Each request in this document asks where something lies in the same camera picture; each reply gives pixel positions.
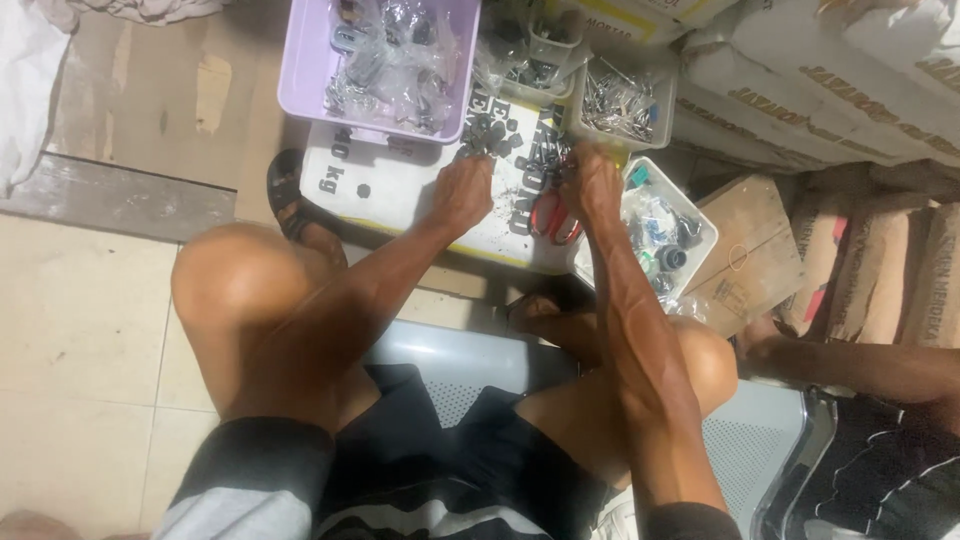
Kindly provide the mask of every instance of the black sandal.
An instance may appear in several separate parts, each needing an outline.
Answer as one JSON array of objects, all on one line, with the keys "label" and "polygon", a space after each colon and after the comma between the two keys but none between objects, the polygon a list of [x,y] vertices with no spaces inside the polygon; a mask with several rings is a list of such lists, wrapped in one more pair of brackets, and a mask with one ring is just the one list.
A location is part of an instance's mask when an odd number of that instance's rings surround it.
[{"label": "black sandal", "polygon": [[267,168],[267,199],[270,201],[270,210],[273,211],[280,230],[289,240],[300,238],[300,231],[310,219],[304,208],[299,205],[294,213],[280,221],[280,211],[290,205],[300,202],[300,171],[303,168],[304,152],[299,149],[288,149],[276,155]]}]

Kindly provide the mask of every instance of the beige floor tile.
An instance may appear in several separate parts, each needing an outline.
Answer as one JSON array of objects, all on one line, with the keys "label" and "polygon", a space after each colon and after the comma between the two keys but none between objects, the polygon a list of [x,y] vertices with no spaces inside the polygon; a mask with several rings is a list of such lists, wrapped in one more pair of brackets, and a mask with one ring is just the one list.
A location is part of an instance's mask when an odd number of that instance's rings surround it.
[{"label": "beige floor tile", "polygon": [[206,393],[204,378],[183,333],[183,325],[174,309],[167,319],[167,336],[163,345],[163,365],[160,367],[160,388],[156,392],[156,406],[213,411],[213,402]]},{"label": "beige floor tile", "polygon": [[177,493],[193,454],[219,419],[212,412],[156,408],[140,529],[153,530]]},{"label": "beige floor tile", "polygon": [[153,405],[176,252],[0,215],[0,389]]},{"label": "beige floor tile", "polygon": [[481,302],[415,288],[396,318],[456,330],[504,335],[506,326],[494,315],[493,308]]},{"label": "beige floor tile", "polygon": [[33,510],[86,538],[137,532],[153,414],[0,391],[0,515]]}]

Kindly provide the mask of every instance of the knee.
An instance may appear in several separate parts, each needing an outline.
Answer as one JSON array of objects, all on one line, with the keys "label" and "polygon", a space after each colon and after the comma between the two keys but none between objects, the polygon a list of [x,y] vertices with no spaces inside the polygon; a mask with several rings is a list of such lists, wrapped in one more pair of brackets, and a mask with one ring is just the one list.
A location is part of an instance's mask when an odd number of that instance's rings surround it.
[{"label": "knee", "polygon": [[183,246],[171,276],[174,307],[184,322],[207,321],[225,310],[283,300],[306,287],[302,264],[282,235],[233,223]]},{"label": "knee", "polygon": [[706,418],[736,392],[736,354],[726,339],[696,319],[671,315],[670,322],[680,338],[686,370]]}]

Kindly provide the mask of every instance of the hand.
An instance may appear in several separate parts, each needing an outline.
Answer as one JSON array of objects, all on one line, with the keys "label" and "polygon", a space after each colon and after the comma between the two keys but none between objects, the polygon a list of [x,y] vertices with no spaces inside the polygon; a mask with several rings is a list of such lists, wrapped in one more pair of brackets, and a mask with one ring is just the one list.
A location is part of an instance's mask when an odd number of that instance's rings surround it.
[{"label": "hand", "polygon": [[564,203],[586,227],[598,219],[620,219],[623,180],[616,165],[599,145],[578,143],[573,148],[577,171],[560,187]]},{"label": "hand", "polygon": [[437,176],[429,218],[459,238],[493,209],[492,160],[486,156],[453,161]]}]

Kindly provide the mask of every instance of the rubber band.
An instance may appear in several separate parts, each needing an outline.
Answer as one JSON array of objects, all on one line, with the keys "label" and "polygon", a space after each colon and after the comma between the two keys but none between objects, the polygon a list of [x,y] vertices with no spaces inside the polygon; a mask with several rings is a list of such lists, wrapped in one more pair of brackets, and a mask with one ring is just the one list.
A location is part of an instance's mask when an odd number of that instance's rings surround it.
[{"label": "rubber band", "polygon": [[[741,262],[739,266],[734,267],[733,266],[733,261],[734,261],[733,250],[736,248],[740,248],[743,250],[743,262]],[[730,248],[730,250],[727,252],[727,265],[730,266],[730,269],[733,270],[734,272],[739,272],[740,270],[743,269],[743,265],[747,263],[748,258],[750,258],[750,250],[747,249],[747,246],[744,246],[742,244],[734,244]]]}]

